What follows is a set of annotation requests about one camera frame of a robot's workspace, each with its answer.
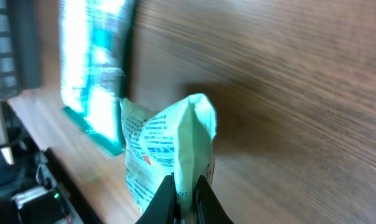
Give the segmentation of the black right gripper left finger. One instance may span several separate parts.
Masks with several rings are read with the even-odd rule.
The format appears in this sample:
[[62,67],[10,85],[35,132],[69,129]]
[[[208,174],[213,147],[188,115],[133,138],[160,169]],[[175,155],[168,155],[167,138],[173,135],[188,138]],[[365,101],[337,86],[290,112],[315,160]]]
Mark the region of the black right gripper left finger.
[[177,221],[176,200],[174,174],[167,175],[136,224],[174,224]]

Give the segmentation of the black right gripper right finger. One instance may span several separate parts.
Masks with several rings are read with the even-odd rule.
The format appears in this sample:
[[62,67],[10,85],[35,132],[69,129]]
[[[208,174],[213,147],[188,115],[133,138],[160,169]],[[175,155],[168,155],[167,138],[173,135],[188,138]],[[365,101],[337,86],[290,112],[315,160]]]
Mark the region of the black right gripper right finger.
[[193,204],[196,224],[233,224],[203,175],[195,186]]

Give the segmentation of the light green wipes packet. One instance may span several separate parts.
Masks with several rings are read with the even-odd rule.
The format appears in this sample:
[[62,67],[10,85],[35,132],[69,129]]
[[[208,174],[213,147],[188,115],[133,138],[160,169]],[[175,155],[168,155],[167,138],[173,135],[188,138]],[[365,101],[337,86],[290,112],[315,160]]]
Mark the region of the light green wipes packet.
[[200,176],[213,180],[212,142],[217,114],[205,94],[189,95],[162,111],[123,100],[121,124],[126,141],[125,181],[141,213],[164,177],[174,175],[177,202],[190,212]]

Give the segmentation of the green 3M gloves package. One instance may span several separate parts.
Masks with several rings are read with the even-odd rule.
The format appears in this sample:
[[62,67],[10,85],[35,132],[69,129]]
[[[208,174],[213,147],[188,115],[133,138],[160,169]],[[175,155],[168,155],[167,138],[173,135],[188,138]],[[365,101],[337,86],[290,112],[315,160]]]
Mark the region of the green 3M gloves package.
[[63,112],[111,156],[124,151],[120,101],[126,97],[135,0],[60,2]]

